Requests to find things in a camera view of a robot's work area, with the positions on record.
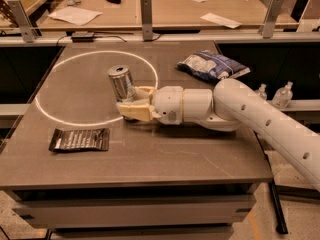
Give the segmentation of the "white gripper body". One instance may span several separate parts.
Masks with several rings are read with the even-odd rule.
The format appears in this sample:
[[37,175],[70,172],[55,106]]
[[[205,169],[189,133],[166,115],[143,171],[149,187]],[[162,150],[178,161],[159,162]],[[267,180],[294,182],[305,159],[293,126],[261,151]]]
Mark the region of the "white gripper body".
[[182,123],[183,88],[180,86],[166,86],[155,91],[152,99],[155,119],[166,125]]

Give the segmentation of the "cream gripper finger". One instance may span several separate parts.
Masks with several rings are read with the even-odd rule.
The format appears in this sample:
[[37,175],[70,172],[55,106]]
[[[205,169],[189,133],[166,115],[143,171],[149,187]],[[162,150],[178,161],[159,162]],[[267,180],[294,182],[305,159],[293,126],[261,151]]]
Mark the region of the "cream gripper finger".
[[153,86],[135,86],[134,89],[137,100],[146,99],[148,102],[152,101],[154,92],[156,91]]
[[153,105],[148,99],[136,100],[133,102],[118,102],[116,104],[118,111],[125,117],[136,119],[143,122],[149,122],[160,118]]

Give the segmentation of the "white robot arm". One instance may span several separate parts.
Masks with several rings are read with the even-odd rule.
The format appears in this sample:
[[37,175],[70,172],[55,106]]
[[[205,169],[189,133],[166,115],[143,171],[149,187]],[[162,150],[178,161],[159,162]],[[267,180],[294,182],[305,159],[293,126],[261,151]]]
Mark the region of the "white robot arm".
[[185,122],[218,131],[244,124],[263,137],[279,154],[320,190],[320,135],[263,100],[236,79],[224,79],[214,89],[138,87],[135,101],[117,104],[125,117],[166,125]]

